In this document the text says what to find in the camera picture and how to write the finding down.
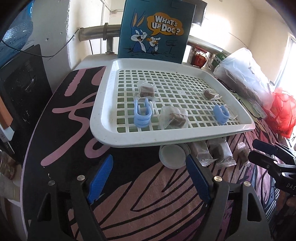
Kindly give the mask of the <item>brown snack four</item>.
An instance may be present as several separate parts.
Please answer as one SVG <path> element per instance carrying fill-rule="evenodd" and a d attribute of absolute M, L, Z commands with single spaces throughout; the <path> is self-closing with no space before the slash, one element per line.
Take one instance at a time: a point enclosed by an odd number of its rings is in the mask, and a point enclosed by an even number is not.
<path fill-rule="evenodd" d="M 236 165 L 229 144 L 225 138 L 208 140 L 208 147 L 211 156 L 216 159 L 218 169 L 228 168 Z"/>

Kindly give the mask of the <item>blue water jug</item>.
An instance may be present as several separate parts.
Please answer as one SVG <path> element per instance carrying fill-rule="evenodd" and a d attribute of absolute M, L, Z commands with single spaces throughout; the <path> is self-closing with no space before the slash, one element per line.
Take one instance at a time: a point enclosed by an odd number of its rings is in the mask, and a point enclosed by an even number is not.
<path fill-rule="evenodd" d="M 1 40 L 1 67 L 11 60 L 27 43 L 33 32 L 31 1 L 15 18 Z"/>

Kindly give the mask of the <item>teal Bugs Bunny tote bag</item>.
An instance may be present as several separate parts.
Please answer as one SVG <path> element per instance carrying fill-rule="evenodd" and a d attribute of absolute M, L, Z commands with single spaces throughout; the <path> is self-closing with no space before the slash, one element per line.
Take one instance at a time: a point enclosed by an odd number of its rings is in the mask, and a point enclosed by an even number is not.
<path fill-rule="evenodd" d="M 182 63 L 195 8 L 185 1 L 126 1 L 118 57 Z"/>

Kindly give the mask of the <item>brown snack five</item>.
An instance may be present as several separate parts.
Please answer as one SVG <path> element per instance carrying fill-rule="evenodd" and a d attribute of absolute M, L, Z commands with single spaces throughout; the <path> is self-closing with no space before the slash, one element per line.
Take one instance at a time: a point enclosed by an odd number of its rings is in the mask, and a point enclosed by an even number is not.
<path fill-rule="evenodd" d="M 191 154 L 195 157 L 203 167 L 207 167 L 216 161 L 214 159 L 207 147 L 205 141 L 197 141 L 188 144 Z"/>

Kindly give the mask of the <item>green box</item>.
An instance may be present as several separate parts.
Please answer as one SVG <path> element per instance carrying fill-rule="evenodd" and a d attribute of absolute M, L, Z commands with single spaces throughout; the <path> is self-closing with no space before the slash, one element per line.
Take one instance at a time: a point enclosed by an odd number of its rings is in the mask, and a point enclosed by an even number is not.
<path fill-rule="evenodd" d="M 230 54 L 228 52 L 222 51 L 221 53 L 215 54 L 213 57 L 213 60 L 211 62 L 211 69 L 214 71 L 214 69 L 224 60 L 226 59 Z"/>

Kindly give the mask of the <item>brown snack two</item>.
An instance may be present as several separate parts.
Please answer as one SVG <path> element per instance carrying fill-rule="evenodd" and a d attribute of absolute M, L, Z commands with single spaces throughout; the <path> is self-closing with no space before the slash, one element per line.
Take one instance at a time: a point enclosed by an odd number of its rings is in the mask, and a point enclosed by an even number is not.
<path fill-rule="evenodd" d="M 189 118 L 188 111 L 184 108 L 177 108 L 174 106 L 163 106 L 159 115 L 159 128 L 176 129 L 188 128 Z"/>

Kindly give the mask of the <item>white perforated plastic tray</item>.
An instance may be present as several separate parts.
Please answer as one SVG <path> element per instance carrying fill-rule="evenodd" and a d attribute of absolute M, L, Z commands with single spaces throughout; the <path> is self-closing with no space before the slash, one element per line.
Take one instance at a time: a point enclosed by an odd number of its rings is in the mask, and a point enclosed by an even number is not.
<path fill-rule="evenodd" d="M 147 81 L 157 88 L 154 115 L 147 128 L 133 122 L 137 83 Z M 211 88 L 222 98 L 207 100 Z M 230 113 L 225 125 L 214 118 L 215 105 Z M 159 128 L 163 106 L 188 111 L 188 128 Z M 102 144 L 116 148 L 146 147 L 227 137 L 254 130 L 255 123 L 234 95 L 209 73 L 188 65 L 149 59 L 115 59 L 105 69 L 91 113 L 90 129 Z"/>

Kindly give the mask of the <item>blue clip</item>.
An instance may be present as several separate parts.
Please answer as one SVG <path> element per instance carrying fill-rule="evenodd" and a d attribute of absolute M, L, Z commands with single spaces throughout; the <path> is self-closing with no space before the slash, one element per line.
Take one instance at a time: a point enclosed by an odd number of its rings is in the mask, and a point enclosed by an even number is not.
<path fill-rule="evenodd" d="M 137 128 L 147 128 L 154 114 L 153 104 L 148 98 L 144 98 L 144 107 L 140 107 L 141 102 L 134 100 L 134 117 L 133 122 Z"/>
<path fill-rule="evenodd" d="M 220 125 L 225 125 L 230 118 L 230 113 L 224 105 L 215 105 L 213 113 L 215 120 L 217 120 Z"/>

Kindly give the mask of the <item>red jar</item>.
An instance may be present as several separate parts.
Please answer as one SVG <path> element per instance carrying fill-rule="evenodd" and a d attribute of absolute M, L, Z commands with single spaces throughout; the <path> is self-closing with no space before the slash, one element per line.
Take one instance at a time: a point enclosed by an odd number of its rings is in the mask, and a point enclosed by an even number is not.
<path fill-rule="evenodd" d="M 199 48 L 193 47 L 189 54 L 189 63 L 193 66 L 202 68 L 207 61 L 207 51 Z"/>

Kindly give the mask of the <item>metal pipe rail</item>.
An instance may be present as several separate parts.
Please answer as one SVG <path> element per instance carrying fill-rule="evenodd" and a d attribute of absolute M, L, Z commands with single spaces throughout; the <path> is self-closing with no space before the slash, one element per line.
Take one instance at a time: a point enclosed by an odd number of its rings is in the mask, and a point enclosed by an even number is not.
<path fill-rule="evenodd" d="M 109 25 L 108 23 L 105 23 L 103 26 L 81 28 L 78 34 L 79 41 L 82 42 L 94 39 L 113 39 L 115 37 L 120 36 L 120 29 L 121 25 Z M 204 40 L 193 37 L 191 35 L 189 35 L 188 37 L 187 45 L 191 47 L 198 46 L 212 54 L 222 53 L 223 51 L 222 48 L 219 48 L 213 44 L 210 44 Z"/>

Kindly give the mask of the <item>brown snack one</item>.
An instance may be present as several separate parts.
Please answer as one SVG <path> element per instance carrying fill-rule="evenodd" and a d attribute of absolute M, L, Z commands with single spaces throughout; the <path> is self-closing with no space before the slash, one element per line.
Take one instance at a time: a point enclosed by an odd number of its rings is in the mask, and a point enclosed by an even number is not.
<path fill-rule="evenodd" d="M 148 83 L 147 81 L 139 81 L 137 83 L 138 93 L 135 98 L 143 99 L 147 98 L 149 101 L 158 101 L 159 99 L 156 97 L 157 88 Z"/>

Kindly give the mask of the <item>clear round lid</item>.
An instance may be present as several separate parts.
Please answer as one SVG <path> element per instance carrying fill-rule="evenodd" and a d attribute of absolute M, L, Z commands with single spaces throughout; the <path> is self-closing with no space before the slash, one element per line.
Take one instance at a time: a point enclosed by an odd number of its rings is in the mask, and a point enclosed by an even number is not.
<path fill-rule="evenodd" d="M 187 144 L 164 145 L 159 148 L 159 159 L 169 169 L 180 169 L 186 165 L 186 157 L 191 154 Z"/>

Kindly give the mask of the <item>brown snack six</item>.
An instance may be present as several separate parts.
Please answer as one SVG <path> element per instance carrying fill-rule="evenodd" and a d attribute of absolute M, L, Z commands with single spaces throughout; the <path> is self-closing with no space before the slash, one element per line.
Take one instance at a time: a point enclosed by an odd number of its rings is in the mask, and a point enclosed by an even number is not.
<path fill-rule="evenodd" d="M 250 164 L 250 161 L 248 160 L 248 155 L 250 153 L 249 147 L 244 142 L 239 142 L 237 144 L 237 152 L 241 163 L 244 166 L 248 166 Z"/>

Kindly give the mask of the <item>red plastic bag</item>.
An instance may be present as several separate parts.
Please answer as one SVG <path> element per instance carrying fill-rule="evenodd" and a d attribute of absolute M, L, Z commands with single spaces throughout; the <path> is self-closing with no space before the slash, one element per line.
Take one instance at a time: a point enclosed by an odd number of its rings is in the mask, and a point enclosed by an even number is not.
<path fill-rule="evenodd" d="M 295 99 L 281 88 L 273 92 L 273 104 L 266 113 L 266 123 L 273 132 L 290 138 L 295 127 Z"/>

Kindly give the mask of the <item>brown snack three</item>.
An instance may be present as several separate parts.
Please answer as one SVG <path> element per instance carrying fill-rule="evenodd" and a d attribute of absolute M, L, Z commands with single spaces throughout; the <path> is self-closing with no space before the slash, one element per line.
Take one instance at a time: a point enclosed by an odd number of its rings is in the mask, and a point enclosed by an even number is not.
<path fill-rule="evenodd" d="M 218 92 L 211 88 L 205 89 L 203 94 L 205 99 L 207 100 L 219 100 L 222 98 L 222 96 Z"/>

